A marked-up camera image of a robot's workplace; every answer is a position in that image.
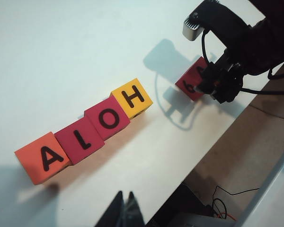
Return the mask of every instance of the magenta block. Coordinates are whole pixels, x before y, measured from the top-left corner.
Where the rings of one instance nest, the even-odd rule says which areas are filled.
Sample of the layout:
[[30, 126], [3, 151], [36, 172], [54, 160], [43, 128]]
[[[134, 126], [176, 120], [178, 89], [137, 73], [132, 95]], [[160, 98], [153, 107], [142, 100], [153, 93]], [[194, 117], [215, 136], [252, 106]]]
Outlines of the magenta block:
[[84, 116], [95, 126], [103, 140], [115, 135], [130, 123], [113, 96], [84, 111]]
[[200, 57], [176, 82], [176, 85], [193, 101], [200, 98], [203, 93], [194, 91], [193, 87], [201, 83], [202, 78], [197, 70], [197, 67], [205, 69], [207, 64], [203, 57]]
[[104, 141], [86, 117], [56, 132], [55, 137], [73, 165], [104, 146]]

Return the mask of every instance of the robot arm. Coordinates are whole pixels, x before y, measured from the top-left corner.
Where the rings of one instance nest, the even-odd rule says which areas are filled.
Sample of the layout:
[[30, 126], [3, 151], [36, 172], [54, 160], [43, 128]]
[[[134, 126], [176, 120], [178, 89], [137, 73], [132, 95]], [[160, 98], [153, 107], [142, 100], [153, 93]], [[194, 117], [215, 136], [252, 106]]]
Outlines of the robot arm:
[[[255, 26], [216, 0], [204, 0], [184, 21], [183, 35], [195, 40], [202, 32], [202, 49], [208, 66], [195, 90], [218, 102], [231, 102], [242, 88], [246, 74], [259, 75], [284, 62], [284, 0], [250, 0], [265, 16]], [[226, 46], [216, 63], [208, 62], [204, 37], [212, 31]]]

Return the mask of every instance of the white surface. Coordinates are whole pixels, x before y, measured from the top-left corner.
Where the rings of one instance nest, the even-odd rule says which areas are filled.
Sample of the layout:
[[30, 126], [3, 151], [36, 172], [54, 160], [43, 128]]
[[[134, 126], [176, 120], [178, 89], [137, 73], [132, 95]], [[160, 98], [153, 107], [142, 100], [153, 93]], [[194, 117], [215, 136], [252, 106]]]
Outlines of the white surface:
[[[200, 37], [182, 35], [199, 2], [0, 0], [1, 227], [93, 226], [118, 190], [133, 191], [144, 221], [152, 217], [254, 97], [194, 106], [176, 90], [201, 55]], [[248, 24], [263, 18], [246, 0], [221, 2]], [[211, 33], [206, 48], [213, 60], [224, 50]], [[92, 156], [33, 186], [14, 151], [135, 77], [154, 104]], [[267, 79], [244, 82], [261, 89]]]

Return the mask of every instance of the wooden floor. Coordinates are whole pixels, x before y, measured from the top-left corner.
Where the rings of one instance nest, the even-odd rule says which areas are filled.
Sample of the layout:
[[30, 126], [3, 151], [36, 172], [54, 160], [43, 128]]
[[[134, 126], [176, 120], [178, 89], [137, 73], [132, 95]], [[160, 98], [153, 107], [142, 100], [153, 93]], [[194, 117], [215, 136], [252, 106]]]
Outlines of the wooden floor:
[[[284, 90], [284, 79], [263, 90]], [[284, 152], [284, 119], [270, 114], [284, 118], [284, 96], [257, 96], [187, 176], [185, 184], [204, 205], [211, 204], [216, 185], [231, 193], [261, 186]], [[238, 218], [255, 193], [230, 196], [218, 189], [215, 197]]]

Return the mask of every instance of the foam cube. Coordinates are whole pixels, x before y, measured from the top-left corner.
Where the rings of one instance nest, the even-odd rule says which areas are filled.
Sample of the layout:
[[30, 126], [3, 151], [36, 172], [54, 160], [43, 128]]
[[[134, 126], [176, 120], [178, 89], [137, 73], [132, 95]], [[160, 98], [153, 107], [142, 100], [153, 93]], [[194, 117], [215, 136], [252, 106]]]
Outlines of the foam cube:
[[152, 100], [137, 78], [113, 90], [114, 96], [129, 119], [132, 119], [151, 106]]
[[35, 185], [70, 165], [52, 132], [15, 151], [15, 154]]
[[193, 101], [199, 99], [203, 95], [203, 93], [196, 92], [194, 90], [194, 86], [199, 85], [202, 81], [198, 67], [205, 69], [206, 66], [207, 64], [204, 58], [200, 57], [176, 82], [176, 86], [179, 87]]
[[130, 123], [113, 96], [84, 111], [84, 116], [95, 126], [103, 140], [115, 135]]
[[56, 132], [55, 137], [73, 165], [104, 146], [104, 141], [86, 117]]

